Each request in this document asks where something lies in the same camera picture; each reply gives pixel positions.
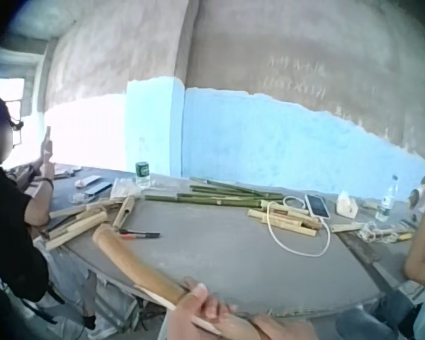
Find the black shirt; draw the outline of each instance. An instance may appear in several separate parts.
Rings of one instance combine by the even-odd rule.
[[[37,302],[47,291],[49,273],[24,222],[30,199],[0,168],[0,278],[18,298]]]

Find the window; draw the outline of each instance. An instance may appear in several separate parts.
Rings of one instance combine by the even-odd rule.
[[[23,97],[24,79],[0,79],[0,98],[6,102],[9,114],[15,121],[21,120],[21,101]],[[13,144],[22,142],[21,131],[13,131]]]

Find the pen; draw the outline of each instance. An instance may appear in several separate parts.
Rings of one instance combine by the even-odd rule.
[[[161,236],[160,232],[132,232],[122,229],[119,231],[123,239],[156,239]]]

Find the blue wall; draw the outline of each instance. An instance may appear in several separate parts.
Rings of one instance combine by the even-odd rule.
[[[135,171],[136,162],[146,161],[151,172],[181,176],[184,94],[181,80],[169,76],[128,83],[126,171]]]
[[[187,89],[173,77],[132,81],[126,169],[380,198],[393,174],[405,199],[425,160],[328,112],[243,91]]]
[[[187,89],[182,175],[381,197],[392,174],[399,198],[425,160],[328,112],[242,91]]]

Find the table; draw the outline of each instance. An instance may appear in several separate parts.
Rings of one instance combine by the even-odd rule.
[[[74,182],[91,175],[100,175],[110,182],[115,178],[134,176],[120,171],[84,168],[75,177],[55,181],[52,210],[69,207],[68,197],[77,190]],[[152,175],[152,180],[155,180],[154,187],[145,193],[189,192],[189,184],[192,183],[186,179],[158,175]],[[304,195],[283,188],[265,189],[298,197]],[[336,195],[323,196],[333,213]],[[205,283],[211,292],[245,312],[272,310],[276,314],[324,314],[369,302],[379,296],[380,289],[376,283],[335,234],[324,256],[316,259],[301,257],[280,248],[267,227],[247,217],[246,213],[246,208],[141,199],[136,202],[125,228],[161,232],[161,238],[125,242],[153,267],[178,281],[185,276],[194,277]],[[359,212],[356,220],[366,222],[373,214]],[[404,214],[403,203],[397,203],[391,219],[406,218]],[[332,215],[330,224],[350,222],[345,217]],[[288,247],[304,252],[321,251],[327,238],[325,230],[315,238],[277,228],[274,231]],[[92,234],[92,230],[86,232],[64,247],[100,277],[148,299],[92,242]],[[372,244],[381,255],[375,267],[392,287],[404,282],[401,267],[410,243]]]

